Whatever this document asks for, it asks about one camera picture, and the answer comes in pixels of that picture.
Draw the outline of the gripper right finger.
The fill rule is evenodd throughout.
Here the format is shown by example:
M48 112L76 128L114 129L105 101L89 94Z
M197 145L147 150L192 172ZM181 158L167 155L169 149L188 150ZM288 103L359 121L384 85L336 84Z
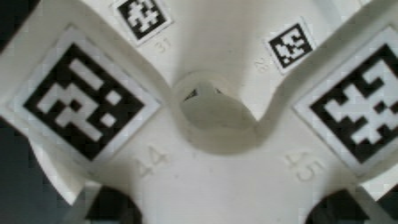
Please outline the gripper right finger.
M380 198L362 187L336 191L314 205L304 224L398 224L398 186Z

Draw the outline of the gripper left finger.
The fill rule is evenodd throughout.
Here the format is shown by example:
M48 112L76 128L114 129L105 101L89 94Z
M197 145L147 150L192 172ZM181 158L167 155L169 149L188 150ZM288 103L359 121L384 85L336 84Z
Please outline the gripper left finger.
M130 196L110 186L87 182L59 224L142 224Z

